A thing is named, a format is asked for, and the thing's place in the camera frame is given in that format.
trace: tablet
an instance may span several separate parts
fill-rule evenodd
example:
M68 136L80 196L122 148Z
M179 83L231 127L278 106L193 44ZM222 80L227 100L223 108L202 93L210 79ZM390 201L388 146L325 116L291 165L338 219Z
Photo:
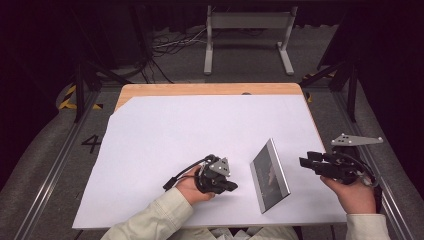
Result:
M278 158L274 141L270 138L250 164L261 213L290 195L290 189Z

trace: sleeve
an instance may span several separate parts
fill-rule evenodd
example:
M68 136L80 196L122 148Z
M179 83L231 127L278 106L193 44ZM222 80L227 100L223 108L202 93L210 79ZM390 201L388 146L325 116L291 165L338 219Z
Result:
M382 214L347 214L346 240L390 239Z
M172 188L126 222L110 228L102 240L167 239L192 214L191 205L178 189Z

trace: hand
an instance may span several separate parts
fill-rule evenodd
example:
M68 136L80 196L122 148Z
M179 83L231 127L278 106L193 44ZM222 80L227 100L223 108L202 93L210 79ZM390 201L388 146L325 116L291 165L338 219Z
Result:
M376 213L374 188L365 186L359 178L350 185L344 185L323 176L320 178L325 185L336 193L347 214Z
M209 201L213 197L215 197L215 193L213 192L200 192L199 189L197 189L196 184L194 183L194 178L190 177L195 176L195 172L199 168L200 165L197 165L196 167L192 168L190 171L185 173L183 177L186 177L182 178L175 186L192 206L198 202Z

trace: person's left hand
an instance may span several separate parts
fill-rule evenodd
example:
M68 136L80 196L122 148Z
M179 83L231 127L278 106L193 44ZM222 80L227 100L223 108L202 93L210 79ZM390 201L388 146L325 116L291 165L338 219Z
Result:
M209 201L215 197L215 193L213 192L202 193L197 189L194 177L192 176L195 176L195 172L199 168L200 165L193 167L190 171L183 175L183 177L187 177L182 178L175 186L192 206L198 202Z

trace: white paper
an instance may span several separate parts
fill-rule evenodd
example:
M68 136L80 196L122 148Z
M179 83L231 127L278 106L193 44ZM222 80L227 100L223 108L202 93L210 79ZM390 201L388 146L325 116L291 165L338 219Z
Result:
M249 164L273 138L292 194L260 213ZM238 184L195 206L184 227L345 222L335 194L299 157L324 152L302 95L135 97L108 124L73 228L108 228L143 210L181 170L227 157Z

